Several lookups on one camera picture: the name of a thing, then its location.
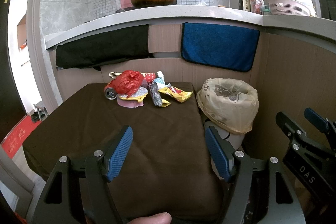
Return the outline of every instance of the beige plastic bag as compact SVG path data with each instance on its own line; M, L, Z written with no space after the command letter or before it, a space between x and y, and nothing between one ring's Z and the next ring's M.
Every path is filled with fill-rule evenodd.
M198 106L216 125L234 134L252 130L258 112L258 92L242 80L215 78L204 82Z

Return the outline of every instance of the trash bag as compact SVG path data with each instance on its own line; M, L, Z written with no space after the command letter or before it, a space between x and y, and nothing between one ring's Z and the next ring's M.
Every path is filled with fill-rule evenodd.
M127 98L129 98L132 94L136 93L142 81L143 75L140 72L125 70L111 82L111 87L118 94L126 94Z
M258 112L258 92L242 80L215 78L204 82L198 106L216 125L233 134L252 130Z

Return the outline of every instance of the brown tablecloth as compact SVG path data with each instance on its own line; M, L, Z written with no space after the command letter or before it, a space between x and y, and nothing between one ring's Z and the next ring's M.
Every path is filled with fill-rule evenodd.
M172 83L192 91L189 82ZM24 141L29 167L48 179L63 155L78 157L102 147L123 125L133 142L120 175L109 188L122 217L159 212L190 220L212 221L221 207L222 190L207 150L194 94L184 103L125 108L105 98L105 84L88 84L46 118Z

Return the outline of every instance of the screw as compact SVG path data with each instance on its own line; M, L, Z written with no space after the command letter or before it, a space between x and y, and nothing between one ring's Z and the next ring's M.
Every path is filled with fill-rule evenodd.
M276 164L278 162L278 159L276 157L270 157L270 161Z
M62 156L62 157L59 158L60 162L66 162L67 160L68 160L67 156Z
M101 150L96 150L93 154L94 154L96 157L100 157L101 155L103 155L103 151L101 151Z
M237 157L243 157L244 156L244 152L243 151L240 151L240 150L237 150L236 152L235 152L235 155L237 156Z

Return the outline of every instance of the red rug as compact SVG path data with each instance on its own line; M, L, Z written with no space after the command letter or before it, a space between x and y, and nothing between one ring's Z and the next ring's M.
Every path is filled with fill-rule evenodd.
M30 116L26 116L7 136L7 139L1 144L3 150L12 159L16 152L21 147L25 139L30 135L30 133L41 123L38 121L36 123L32 122Z

